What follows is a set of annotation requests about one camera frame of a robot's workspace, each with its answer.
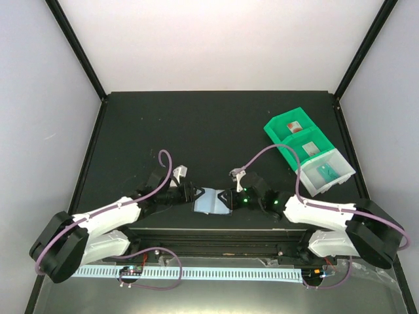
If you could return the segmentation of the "black card holder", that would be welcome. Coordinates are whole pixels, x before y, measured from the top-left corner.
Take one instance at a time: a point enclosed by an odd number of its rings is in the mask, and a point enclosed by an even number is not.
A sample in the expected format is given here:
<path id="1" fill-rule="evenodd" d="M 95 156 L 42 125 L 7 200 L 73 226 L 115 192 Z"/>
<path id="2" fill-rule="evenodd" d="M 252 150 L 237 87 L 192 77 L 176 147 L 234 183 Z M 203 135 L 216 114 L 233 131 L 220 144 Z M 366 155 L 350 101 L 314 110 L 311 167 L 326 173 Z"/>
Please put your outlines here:
<path id="1" fill-rule="evenodd" d="M 232 210 L 218 198 L 221 192 L 222 190 L 204 188 L 204 193 L 194 202 L 193 211 L 207 215 L 231 215 Z"/>

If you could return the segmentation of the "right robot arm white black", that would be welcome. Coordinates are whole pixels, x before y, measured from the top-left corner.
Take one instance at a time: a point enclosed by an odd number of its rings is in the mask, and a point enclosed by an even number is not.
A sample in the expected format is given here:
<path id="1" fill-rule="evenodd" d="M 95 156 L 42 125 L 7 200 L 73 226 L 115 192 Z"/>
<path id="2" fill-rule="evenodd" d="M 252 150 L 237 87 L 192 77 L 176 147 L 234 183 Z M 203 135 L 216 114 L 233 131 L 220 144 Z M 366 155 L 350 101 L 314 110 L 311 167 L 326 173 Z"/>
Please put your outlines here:
<path id="1" fill-rule="evenodd" d="M 356 257 L 390 269 L 403 238 L 403 228 L 371 200 L 356 203 L 328 203 L 273 190 L 255 172 L 236 180 L 237 186 L 217 193 L 217 199 L 231 211 L 260 210 L 308 229 L 284 256 L 315 264 L 329 257 Z"/>

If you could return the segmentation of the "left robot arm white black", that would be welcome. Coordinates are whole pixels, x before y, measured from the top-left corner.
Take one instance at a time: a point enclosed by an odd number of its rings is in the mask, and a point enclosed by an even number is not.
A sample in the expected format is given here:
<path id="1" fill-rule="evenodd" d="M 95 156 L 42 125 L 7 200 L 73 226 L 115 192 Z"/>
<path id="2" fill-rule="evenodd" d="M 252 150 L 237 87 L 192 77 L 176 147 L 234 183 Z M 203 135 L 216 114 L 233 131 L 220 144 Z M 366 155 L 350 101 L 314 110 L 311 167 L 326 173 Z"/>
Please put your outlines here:
<path id="1" fill-rule="evenodd" d="M 185 181 L 186 167 L 171 175 L 155 170 L 148 181 L 119 200 L 86 213 L 56 213 L 29 250 L 35 271 L 54 283 L 69 279 L 81 266 L 108 257 L 135 260 L 141 246 L 122 227 L 145 219 L 159 206 L 194 203 L 205 190 Z"/>

